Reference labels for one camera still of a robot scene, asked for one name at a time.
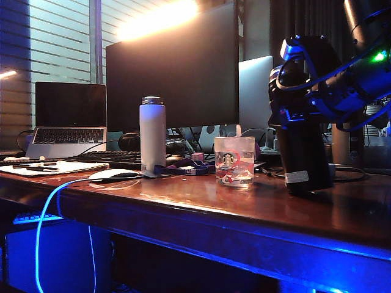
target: pen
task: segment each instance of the pen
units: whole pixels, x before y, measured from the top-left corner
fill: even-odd
[[[29,171],[57,172],[59,169],[54,167],[26,167]]]
[[[19,168],[27,168],[27,167],[43,167],[43,166],[54,166],[56,164],[57,164],[57,162],[19,164],[19,165],[13,165],[12,168],[19,169]]]

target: computer tower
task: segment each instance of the computer tower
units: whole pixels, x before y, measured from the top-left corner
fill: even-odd
[[[35,284],[36,228],[4,236],[3,282],[28,293],[38,292]],[[59,221],[45,224],[40,237],[40,283],[45,292],[93,292],[94,263],[96,293],[110,292],[112,245],[109,232],[91,227],[93,255],[88,226]]]

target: paper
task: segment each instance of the paper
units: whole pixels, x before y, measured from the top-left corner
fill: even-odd
[[[12,166],[2,166],[0,167],[0,172],[7,172],[21,176],[33,177],[33,176],[45,176],[45,175],[57,175],[64,173],[73,173],[81,172],[95,169],[106,169],[109,167],[108,163],[84,163],[84,162],[67,162],[67,161],[57,161],[55,165],[50,165],[48,167],[58,168],[58,171],[48,170],[47,172],[43,171],[32,171],[27,170],[26,168],[13,168]]]

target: bright light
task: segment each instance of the bright light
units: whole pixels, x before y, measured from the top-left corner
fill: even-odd
[[[0,79],[7,78],[7,77],[13,76],[15,74],[16,74],[15,70],[11,70],[11,71],[7,71],[7,72],[4,72],[4,73],[0,73]]]
[[[374,56],[374,58],[372,58],[372,61],[373,62],[380,62],[380,61],[383,61],[385,58],[387,58],[387,52],[384,50],[384,51],[378,52],[378,54],[376,56]]]
[[[198,6],[194,0],[167,4],[127,22],[119,29],[118,36],[120,40],[134,40],[184,23],[193,18],[197,12]]]

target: computer monitor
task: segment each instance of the computer monitor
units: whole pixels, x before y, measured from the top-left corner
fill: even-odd
[[[239,122],[234,2],[185,24],[106,47],[108,131],[139,129],[143,96],[160,96],[167,128]]]
[[[242,131],[266,129],[271,115],[269,75],[272,56],[239,63],[239,107]]]

